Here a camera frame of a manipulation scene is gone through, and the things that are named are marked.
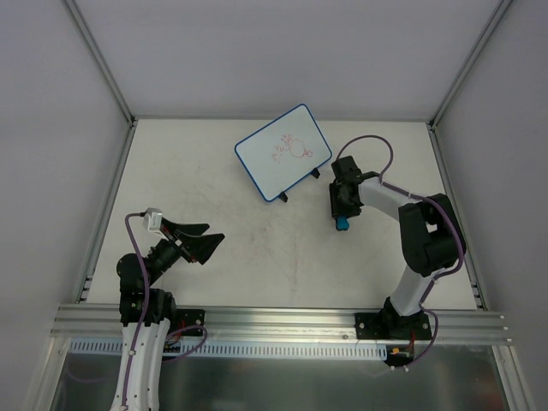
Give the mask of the blue whiteboard eraser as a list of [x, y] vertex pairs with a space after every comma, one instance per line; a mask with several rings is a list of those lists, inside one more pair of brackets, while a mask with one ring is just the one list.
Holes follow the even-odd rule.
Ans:
[[346, 231], [349, 229], [348, 219], [344, 216], [336, 217], [336, 229], [339, 231]]

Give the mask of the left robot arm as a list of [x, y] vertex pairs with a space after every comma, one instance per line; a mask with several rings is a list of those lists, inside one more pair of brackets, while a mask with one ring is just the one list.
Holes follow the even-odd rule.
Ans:
[[202, 322], [182, 319], [175, 297], [153, 284], [176, 262], [204, 265], [225, 235], [207, 234], [207, 223], [173, 223], [154, 208], [124, 218], [133, 247], [116, 263], [122, 358], [112, 410], [158, 410], [164, 349], [179, 337], [197, 333], [201, 340], [179, 357], [201, 349], [208, 332]]

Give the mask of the blue framed whiteboard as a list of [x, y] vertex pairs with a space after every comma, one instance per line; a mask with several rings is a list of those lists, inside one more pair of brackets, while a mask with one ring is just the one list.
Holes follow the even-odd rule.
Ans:
[[305, 104], [297, 105], [240, 140], [234, 151], [266, 202], [281, 199], [333, 156]]

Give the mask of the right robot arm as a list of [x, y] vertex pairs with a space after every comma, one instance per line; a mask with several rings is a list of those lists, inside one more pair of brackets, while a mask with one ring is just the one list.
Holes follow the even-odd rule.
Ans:
[[354, 316], [360, 340], [429, 341], [435, 328], [423, 307], [433, 283], [457, 268], [466, 243], [449, 198], [444, 194], [421, 197], [395, 188], [374, 171], [362, 172], [350, 156], [331, 164], [331, 216], [336, 229], [349, 229], [349, 219], [369, 206], [399, 223], [406, 266], [396, 290], [378, 313]]

